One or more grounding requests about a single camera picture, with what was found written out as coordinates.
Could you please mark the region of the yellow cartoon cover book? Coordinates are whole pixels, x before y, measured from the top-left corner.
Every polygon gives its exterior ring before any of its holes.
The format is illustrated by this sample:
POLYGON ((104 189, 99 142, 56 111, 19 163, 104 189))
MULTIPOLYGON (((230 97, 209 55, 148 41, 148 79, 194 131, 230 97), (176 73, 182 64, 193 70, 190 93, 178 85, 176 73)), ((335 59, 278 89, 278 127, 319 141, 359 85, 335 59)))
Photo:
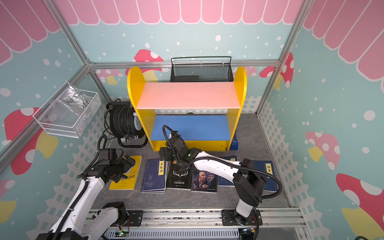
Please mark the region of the yellow cartoon cover book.
POLYGON ((109 190, 111 191, 125 191, 125 190, 134 190, 140 170, 140 165, 142 162, 142 156, 131 156, 135 160, 135 165, 130 168, 130 170, 124 175, 128 177, 127 179, 121 179, 118 183, 111 182, 109 190))

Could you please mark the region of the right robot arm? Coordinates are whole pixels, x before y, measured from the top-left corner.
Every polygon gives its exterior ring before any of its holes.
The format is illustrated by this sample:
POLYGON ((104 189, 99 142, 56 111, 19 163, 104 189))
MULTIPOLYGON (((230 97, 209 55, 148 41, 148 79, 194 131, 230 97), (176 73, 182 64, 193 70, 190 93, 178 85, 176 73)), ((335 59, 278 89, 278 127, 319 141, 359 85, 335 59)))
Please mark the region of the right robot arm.
POLYGON ((166 146, 172 151, 180 167, 210 172, 234 184, 240 199, 230 218, 239 225, 245 226, 250 221, 254 210, 263 200, 281 194, 283 186, 280 180, 258 170, 251 160, 231 162, 197 148, 190 149, 177 131, 167 125, 162 126, 162 131, 166 146))

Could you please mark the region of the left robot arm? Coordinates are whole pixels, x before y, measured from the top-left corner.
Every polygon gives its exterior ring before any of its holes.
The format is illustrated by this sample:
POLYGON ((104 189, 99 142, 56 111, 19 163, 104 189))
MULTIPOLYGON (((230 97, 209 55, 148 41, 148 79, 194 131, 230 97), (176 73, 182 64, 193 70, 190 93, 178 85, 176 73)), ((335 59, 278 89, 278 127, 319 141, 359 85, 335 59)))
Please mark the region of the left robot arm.
POLYGON ((98 240, 111 225, 121 227, 130 220, 123 202, 111 202, 103 206, 100 213, 88 225, 87 215, 100 191, 109 181, 118 183, 136 161, 117 149, 107 148, 107 136, 102 135, 97 143, 97 155, 78 175, 80 186, 59 220, 47 233, 38 235, 39 240, 98 240))

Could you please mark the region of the black antler cover book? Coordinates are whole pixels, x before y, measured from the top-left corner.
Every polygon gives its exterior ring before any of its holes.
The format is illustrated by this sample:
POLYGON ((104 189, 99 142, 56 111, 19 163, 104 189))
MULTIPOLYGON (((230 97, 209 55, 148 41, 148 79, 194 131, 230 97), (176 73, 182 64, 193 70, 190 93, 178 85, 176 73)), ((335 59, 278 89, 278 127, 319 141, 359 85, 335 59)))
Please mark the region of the black antler cover book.
POLYGON ((174 165, 176 165, 176 161, 172 161, 169 166, 169 172, 166 181, 166 188, 168 189, 179 189, 179 190, 190 190, 191 189, 191 177, 192 172, 189 169, 185 169, 188 171, 188 175, 184 177, 174 176, 174 165))

